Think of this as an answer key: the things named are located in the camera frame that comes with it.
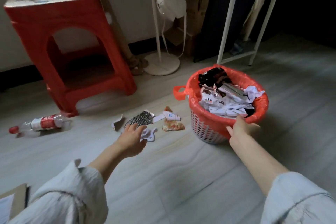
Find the sleeve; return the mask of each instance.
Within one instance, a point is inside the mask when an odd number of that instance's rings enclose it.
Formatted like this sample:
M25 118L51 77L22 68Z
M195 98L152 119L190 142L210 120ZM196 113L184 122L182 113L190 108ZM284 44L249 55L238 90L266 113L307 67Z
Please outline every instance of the sleeve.
M108 214L104 181L92 167L72 161L31 198L14 223L104 223Z
M261 224L336 223L330 193L296 172L279 175L266 198Z

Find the plastic bottle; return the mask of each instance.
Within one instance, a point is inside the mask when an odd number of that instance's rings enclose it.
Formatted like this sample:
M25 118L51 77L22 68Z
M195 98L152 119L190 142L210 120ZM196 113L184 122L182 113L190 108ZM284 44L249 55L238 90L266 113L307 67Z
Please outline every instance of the plastic bottle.
M8 131L11 134L17 134L29 130L41 131L55 128L63 128L66 126L67 121L67 117L61 114L54 114L39 119L33 119L31 122L24 122L19 126L11 127Z

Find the red and white label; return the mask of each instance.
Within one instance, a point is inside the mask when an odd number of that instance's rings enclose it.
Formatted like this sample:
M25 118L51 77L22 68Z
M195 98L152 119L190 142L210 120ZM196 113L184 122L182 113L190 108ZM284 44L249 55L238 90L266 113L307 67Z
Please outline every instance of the red and white label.
M33 121L31 122L31 128L35 131L58 128L55 125L54 121L55 116L56 114L47 117L42 117L39 119L33 119Z

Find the white strap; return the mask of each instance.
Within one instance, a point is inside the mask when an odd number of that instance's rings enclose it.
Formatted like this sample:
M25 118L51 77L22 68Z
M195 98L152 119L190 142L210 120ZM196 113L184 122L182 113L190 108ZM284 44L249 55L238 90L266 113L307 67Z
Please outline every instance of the white strap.
M163 27L162 27L161 35L162 35L163 43L165 44L165 47L166 47L166 51L169 54L168 48L167 48L167 43L166 43L166 38L165 38L165 35L164 35L165 26L166 26L166 19L164 19L164 22L163 22ZM184 48L186 46L186 38L187 38L187 13L184 14L183 50L182 50L181 55L178 56L178 58L181 57L183 55L183 53L184 53Z

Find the forearm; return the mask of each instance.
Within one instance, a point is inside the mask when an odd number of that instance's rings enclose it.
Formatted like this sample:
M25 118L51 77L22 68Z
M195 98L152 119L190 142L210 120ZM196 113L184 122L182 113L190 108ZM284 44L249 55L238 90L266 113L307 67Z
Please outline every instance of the forearm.
M113 170L124 158L124 149L118 143L114 143L103 150L88 166L97 169L106 183Z
M267 196L275 178L288 169L273 158L251 136L232 138L230 145Z

